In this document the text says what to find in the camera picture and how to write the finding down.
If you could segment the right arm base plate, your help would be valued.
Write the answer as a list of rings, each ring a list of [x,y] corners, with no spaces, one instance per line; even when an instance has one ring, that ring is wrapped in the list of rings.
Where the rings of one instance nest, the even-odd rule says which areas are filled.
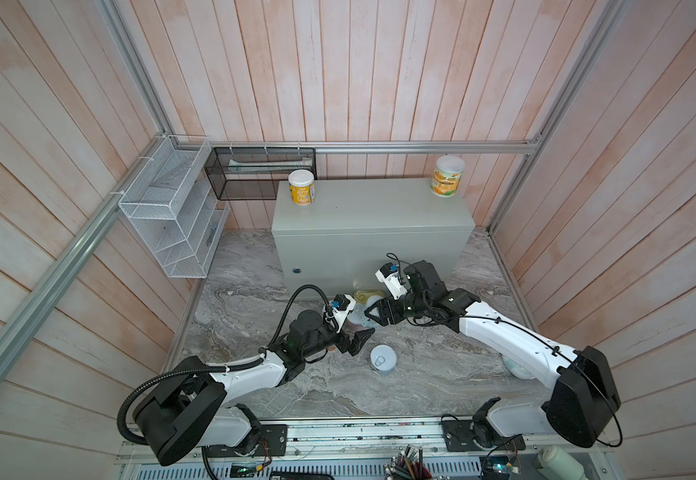
[[[522,435],[504,437],[488,422],[489,410],[500,400],[500,397],[489,399],[468,419],[459,419],[452,414],[443,414],[440,417],[440,425],[447,451],[489,452],[495,448],[507,448],[510,451],[525,450],[526,442]]]

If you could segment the yellow label can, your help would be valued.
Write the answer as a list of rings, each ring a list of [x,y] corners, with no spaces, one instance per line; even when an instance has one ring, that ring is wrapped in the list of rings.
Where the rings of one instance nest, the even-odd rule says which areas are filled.
[[[310,170],[298,169],[288,176],[292,202],[298,206],[310,205],[315,199],[315,176]]]

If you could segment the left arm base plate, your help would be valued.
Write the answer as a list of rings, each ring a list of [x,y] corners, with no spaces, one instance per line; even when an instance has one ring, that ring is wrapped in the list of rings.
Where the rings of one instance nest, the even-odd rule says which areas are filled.
[[[209,458],[253,459],[266,455],[282,457],[286,452],[288,426],[284,423],[263,424],[254,428],[250,440],[244,439],[240,445],[229,447],[211,445],[208,447]]]

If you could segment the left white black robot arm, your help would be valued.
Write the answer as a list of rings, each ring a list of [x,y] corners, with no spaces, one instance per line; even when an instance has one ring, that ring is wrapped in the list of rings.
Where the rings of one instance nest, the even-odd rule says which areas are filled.
[[[205,364],[196,356],[184,359],[125,398],[116,418],[120,435],[149,446],[162,466],[196,447],[250,452],[261,440],[260,422],[237,399],[288,383],[331,347],[357,355],[375,330],[347,334],[337,322],[343,317],[305,310],[261,353],[230,365]]]

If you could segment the orange green label can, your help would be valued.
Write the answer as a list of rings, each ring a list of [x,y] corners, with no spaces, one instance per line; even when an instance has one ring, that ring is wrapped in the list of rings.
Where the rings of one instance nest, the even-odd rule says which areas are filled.
[[[454,196],[465,168],[465,161],[458,156],[445,155],[438,158],[431,181],[433,194],[439,197]]]

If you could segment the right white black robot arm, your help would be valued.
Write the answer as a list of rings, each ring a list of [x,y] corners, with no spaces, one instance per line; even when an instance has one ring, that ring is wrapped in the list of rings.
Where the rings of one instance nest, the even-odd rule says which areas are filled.
[[[486,401],[472,416],[472,435],[485,449],[510,438],[556,433],[574,446],[599,443],[621,406],[606,356],[594,347],[582,350],[550,340],[504,316],[478,295],[450,290],[427,261],[396,259],[376,271],[389,294],[366,310],[382,326],[426,319],[476,339],[499,352],[544,385],[549,393],[529,402]]]

